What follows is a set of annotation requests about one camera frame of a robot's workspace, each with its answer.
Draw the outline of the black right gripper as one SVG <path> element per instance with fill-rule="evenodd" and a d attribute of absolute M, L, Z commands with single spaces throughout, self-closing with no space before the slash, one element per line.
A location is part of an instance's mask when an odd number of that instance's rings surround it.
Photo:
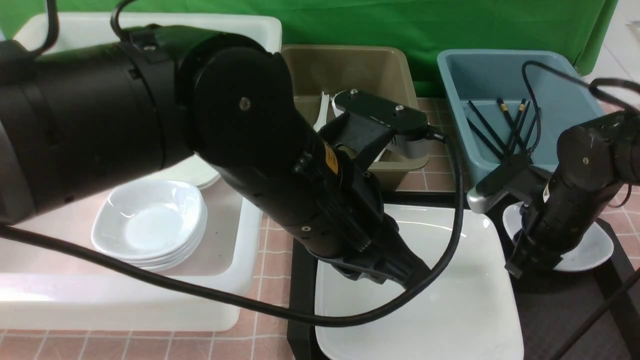
<path fill-rule="evenodd" d="M 564 205 L 549 209 L 523 203 L 519 214 L 521 230 L 505 265 L 515 278 L 527 272 L 554 271 L 562 255 L 576 248 L 598 219 L 593 211 L 571 210 Z"/>

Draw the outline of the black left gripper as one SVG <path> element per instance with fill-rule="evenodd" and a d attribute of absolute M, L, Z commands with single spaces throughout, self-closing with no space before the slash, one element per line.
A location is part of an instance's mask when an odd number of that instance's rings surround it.
<path fill-rule="evenodd" d="M 347 155 L 304 153 L 295 162 L 295 175 L 309 185 L 318 210 L 295 230 L 295 239 L 311 255 L 350 280 L 393 281 L 406 290 L 432 273 L 386 214 L 375 177 Z"/>

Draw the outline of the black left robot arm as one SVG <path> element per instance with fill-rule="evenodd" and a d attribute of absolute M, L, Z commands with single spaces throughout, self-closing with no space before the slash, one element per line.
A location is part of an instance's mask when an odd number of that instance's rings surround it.
<path fill-rule="evenodd" d="M 352 280 L 409 289 L 430 268 L 366 171 L 418 111 L 361 89 L 316 132 L 288 66 L 253 39 L 148 25 L 117 43 L 36 55 L 1 43 L 1 223 L 14 225 L 192 155 Z"/>

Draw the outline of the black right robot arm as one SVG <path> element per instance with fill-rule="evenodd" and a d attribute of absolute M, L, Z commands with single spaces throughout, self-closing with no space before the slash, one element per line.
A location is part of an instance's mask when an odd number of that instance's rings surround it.
<path fill-rule="evenodd" d="M 549 178 L 527 161 L 509 173 L 505 189 L 524 207 L 505 265 L 515 278 L 554 269 L 582 242 L 621 187 L 639 184 L 639 109 L 603 87 L 639 91 L 630 80 L 593 80 L 589 91 L 619 111 L 564 130 L 557 140 L 558 166 Z"/>

